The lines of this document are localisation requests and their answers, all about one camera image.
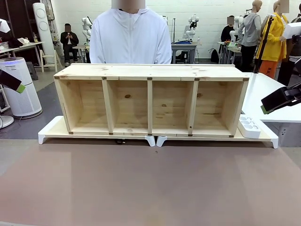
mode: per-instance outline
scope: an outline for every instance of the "wooden top panel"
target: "wooden top panel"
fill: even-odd
[[[55,75],[65,80],[245,81],[233,65],[72,64]]]

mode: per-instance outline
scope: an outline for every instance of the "white jacket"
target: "white jacket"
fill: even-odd
[[[170,64],[171,57],[166,21],[149,8],[137,14],[109,9],[93,23],[93,64]]]

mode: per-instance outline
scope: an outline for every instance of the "person in black clothing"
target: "person in black clothing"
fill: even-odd
[[[221,35],[222,41],[231,40],[230,31],[234,31],[233,26],[234,26],[234,24],[229,24],[228,26],[226,26],[223,29],[222,35]]]
[[[77,62],[77,50],[72,47],[77,46],[79,43],[77,35],[71,31],[70,24],[65,24],[65,32],[61,34],[61,43],[64,49],[65,67],[68,67],[70,65],[70,52],[73,54],[73,61]]]
[[[301,4],[299,5],[299,10],[300,14],[298,14],[298,17],[295,18],[292,23],[301,22]],[[292,39],[286,40],[286,51],[286,59],[282,60],[277,81],[288,86],[295,63],[298,59],[294,57],[301,57],[301,40],[299,40],[298,43],[293,43]]]

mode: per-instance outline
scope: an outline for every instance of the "black bag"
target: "black bag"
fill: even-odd
[[[219,61],[220,61],[220,59],[218,57],[218,53],[217,53],[216,49],[212,48],[212,49],[210,49],[208,51],[212,52],[211,53],[211,62],[218,64]]]
[[[19,48],[23,46],[23,44],[18,39],[12,38],[11,40],[8,41],[8,46],[10,48]]]

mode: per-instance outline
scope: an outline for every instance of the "wooden box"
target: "wooden box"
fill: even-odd
[[[232,137],[249,77],[232,65],[72,64],[55,75],[70,134]]]

